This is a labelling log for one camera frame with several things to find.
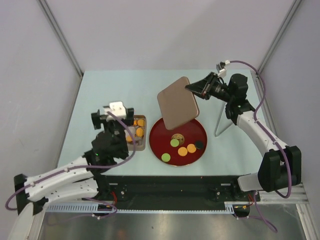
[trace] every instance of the metal frame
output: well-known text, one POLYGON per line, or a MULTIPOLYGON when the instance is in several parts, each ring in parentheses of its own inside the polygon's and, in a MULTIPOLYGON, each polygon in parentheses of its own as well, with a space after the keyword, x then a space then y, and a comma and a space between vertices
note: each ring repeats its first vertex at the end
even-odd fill
MULTIPOLYGON (((47 1, 46 0, 37 0, 37 1, 39 3, 40 8, 43 10, 45 16, 47 17, 48 22, 52 27, 52 30, 57 35, 57 37, 62 45, 62 48, 64 49, 64 51, 68 55, 69 59, 71 60, 74 69, 76 70, 79 77, 82 79, 83 72, 79 66, 79 63, 78 63, 77 59, 75 58, 61 28, 59 27, 57 20, 55 19, 54 15, 53 15, 53 13, 47 3, 47 1)), ((260 66, 258 68, 259 72, 261 72, 264 69, 266 63, 269 61, 271 55, 275 51, 279 41, 281 40, 282 36, 284 35, 285 31, 287 30, 290 22, 292 21, 293 17, 295 16, 295 13, 297 12, 297 10, 302 2, 303 2, 303 0, 295 0, 292 3, 290 10, 288 11, 287 15, 285 16, 274 40, 272 41, 267 53, 265 54, 260 66)), ((253 76, 255 88, 257 90, 259 98, 261 99, 262 93, 263 93, 261 81, 257 78, 255 73, 252 73, 252 74, 253 74, 252 76, 253 76)), ((230 124, 228 127, 224 128, 221 132, 217 133, 219 123, 221 121, 221 116, 224 111, 224 107, 225 107, 225 105, 223 104, 221 107, 221 110, 220 110, 220 114, 219 114, 218 121, 216 123, 215 130, 214 130, 215 137, 218 137, 219 135, 221 135, 225 130, 227 130, 232 125, 232 124, 230 124)), ((275 128, 267 101, 265 101, 264 104, 262 105, 262 111, 263 111, 264 117, 266 119, 267 126, 275 134, 277 134, 277 130, 275 128)), ((319 233, 318 233, 318 230, 314 224, 312 210, 311 210, 310 205, 308 203, 308 198, 307 198, 306 192, 305 192, 302 184, 295 186, 293 188, 292 197, 294 199, 291 199, 291 201, 288 201, 287 199, 283 200, 282 198, 276 196, 273 193, 266 193, 263 191, 260 192, 260 195, 261 195, 261 202, 263 204, 279 204, 279 203, 296 204, 296 207, 299 212, 301 224, 303 226, 303 230, 304 230, 304 233, 305 233, 307 240, 319 239, 319 233)), ((40 229, 42 226, 42 222, 44 220, 44 216, 45 216, 45 213, 41 212, 34 217, 34 220, 32 222, 32 226, 31 226, 31 229, 29 232, 28 239, 38 239, 39 234, 40 234, 40 229)))

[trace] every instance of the white table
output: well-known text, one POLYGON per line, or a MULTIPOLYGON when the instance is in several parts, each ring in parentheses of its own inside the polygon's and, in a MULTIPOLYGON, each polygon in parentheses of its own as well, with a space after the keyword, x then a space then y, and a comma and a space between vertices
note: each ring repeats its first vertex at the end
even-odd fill
MULTIPOLYGON (((91 149, 91 141, 99 133, 94 130, 91 113, 110 102, 122 101, 135 114, 147 119, 146 148, 138 151, 128 163, 112 168, 107 175, 119 176, 213 176, 244 175, 259 170, 262 156, 249 137, 236 126, 230 127, 219 137, 214 130, 223 102, 196 98, 200 115, 197 120, 206 130, 208 143, 203 156, 188 166, 171 166, 158 160, 149 145, 149 133, 153 124, 161 118, 157 94, 182 76, 191 83, 203 79, 210 70, 134 70, 134 71, 86 71, 76 99, 58 166, 75 160, 91 149)), ((225 82, 231 75, 240 73, 248 77, 247 99, 256 107, 257 92, 247 69, 227 71, 225 82)), ((230 123, 223 114, 219 129, 230 123)))

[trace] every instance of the white wall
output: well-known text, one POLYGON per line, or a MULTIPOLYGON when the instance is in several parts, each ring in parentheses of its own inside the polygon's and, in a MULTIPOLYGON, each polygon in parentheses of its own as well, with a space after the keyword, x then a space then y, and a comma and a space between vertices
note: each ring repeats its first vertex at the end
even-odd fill
POLYGON ((13 178, 54 167, 80 79, 37 1, 0 2, 0 239, 4 240, 17 217, 5 210, 5 201, 14 192, 13 178))
POLYGON ((302 151, 302 181, 320 228, 320 1, 302 3, 263 71, 277 131, 302 151))
POLYGON ((48 0, 85 70, 258 67, 293 0, 48 0))

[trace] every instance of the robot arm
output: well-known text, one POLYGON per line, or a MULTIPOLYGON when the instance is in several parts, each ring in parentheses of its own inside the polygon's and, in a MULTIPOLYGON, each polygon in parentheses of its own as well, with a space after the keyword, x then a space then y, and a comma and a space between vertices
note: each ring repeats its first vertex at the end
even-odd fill
POLYGON ((112 102, 103 108, 104 114, 100 115, 99 110, 91 114, 94 129, 100 129, 101 124, 104 127, 104 131, 91 142, 91 150, 52 171, 31 177, 23 174, 14 177, 15 190, 25 188, 16 195, 18 214, 28 203, 33 203, 35 215, 51 203, 80 198, 106 198, 110 186, 101 173, 108 168, 97 169, 92 166, 113 166, 117 164, 114 158, 124 160, 129 156, 125 129, 113 116, 130 126, 134 122, 134 109, 125 108, 122 102, 112 102))
POLYGON ((237 179, 241 191, 263 189, 272 192, 289 186, 287 166, 282 151, 288 159, 292 186, 301 183, 301 151, 296 146, 288 146, 275 136, 259 118, 247 100, 247 77, 232 75, 228 85, 221 76, 226 74, 225 63, 217 65, 218 74, 211 72, 204 79, 189 84, 185 88, 201 99, 211 96, 226 102, 226 117, 242 129, 258 148, 263 159, 259 171, 240 176, 237 179))

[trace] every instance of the red plate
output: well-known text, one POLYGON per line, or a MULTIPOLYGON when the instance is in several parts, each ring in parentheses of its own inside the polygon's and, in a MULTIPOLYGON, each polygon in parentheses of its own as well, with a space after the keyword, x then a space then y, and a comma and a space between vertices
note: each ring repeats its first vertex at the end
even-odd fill
POLYGON ((162 154, 170 154, 170 161, 164 163, 173 166, 185 166, 197 161, 204 154, 207 141, 205 129, 195 119, 174 130, 167 130, 164 120, 161 118, 153 125, 149 136, 150 147, 154 155, 161 160, 162 154), (171 146, 170 141, 172 138, 180 138, 179 141, 181 144, 177 147, 171 146), (188 152, 186 156, 180 156, 178 154, 179 148, 187 148, 189 144, 195 144, 196 141, 203 143, 203 149, 197 149, 194 153, 188 152))

